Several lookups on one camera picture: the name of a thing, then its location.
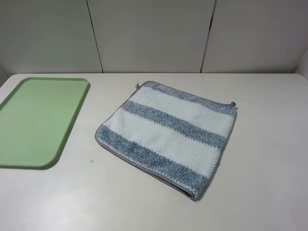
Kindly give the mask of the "blue white striped towel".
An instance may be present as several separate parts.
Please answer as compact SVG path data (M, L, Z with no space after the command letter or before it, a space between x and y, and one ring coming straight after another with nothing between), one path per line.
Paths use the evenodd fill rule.
M147 81L95 133L97 143L198 200L212 180L236 119L223 104Z

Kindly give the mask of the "green plastic tray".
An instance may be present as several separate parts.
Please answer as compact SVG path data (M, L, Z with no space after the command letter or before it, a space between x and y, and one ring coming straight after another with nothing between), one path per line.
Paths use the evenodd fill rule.
M60 155L90 88L84 78L28 77L0 104L0 166L42 169Z

